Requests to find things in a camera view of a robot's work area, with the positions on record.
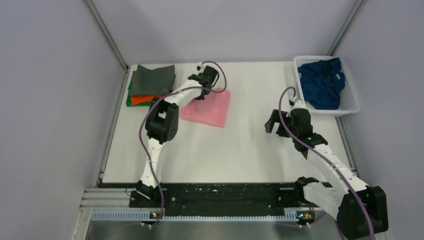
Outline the pink t shirt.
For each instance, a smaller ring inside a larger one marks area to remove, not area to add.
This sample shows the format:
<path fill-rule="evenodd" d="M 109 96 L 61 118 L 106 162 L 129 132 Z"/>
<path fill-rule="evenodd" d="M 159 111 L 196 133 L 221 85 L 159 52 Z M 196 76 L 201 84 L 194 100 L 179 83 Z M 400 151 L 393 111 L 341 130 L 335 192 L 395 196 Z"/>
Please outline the pink t shirt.
<path fill-rule="evenodd" d="M 179 112 L 179 117 L 200 124 L 224 128 L 231 100 L 231 92 L 211 92 L 203 100 L 191 100 Z"/>

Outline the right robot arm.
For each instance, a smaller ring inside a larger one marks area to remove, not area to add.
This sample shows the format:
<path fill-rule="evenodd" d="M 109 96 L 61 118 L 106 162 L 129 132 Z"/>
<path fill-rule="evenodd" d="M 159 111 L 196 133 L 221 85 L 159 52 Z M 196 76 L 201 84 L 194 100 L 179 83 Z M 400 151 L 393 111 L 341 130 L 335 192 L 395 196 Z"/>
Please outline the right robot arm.
<path fill-rule="evenodd" d="M 300 177 L 293 200 L 299 206 L 313 203 L 333 217 L 348 240 L 374 238 L 389 229 L 387 196 L 380 186 L 370 186 L 357 177 L 332 151 L 328 141 L 314 132 L 311 115 L 305 108 L 289 112 L 274 109 L 265 123 L 271 133 L 290 138 L 294 148 L 325 177 L 331 188 L 313 177 Z"/>

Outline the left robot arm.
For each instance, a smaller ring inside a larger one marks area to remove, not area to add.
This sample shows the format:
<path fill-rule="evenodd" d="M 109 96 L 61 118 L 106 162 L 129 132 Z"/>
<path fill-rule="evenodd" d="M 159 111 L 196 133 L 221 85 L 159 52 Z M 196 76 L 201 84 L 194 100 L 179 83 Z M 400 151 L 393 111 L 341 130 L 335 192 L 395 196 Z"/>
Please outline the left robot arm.
<path fill-rule="evenodd" d="M 182 86 L 164 97 L 154 98 L 142 121 L 145 127 L 147 143 L 139 136 L 140 143 L 146 152 L 146 163 L 143 173 L 136 185 L 141 200 L 149 207 L 160 202 L 160 177 L 156 173 L 161 152 L 165 144 L 174 139 L 179 127 L 179 113 L 192 100 L 204 100 L 213 92 L 213 87 L 220 73 L 212 66 L 200 63 L 198 73 L 187 78 Z"/>

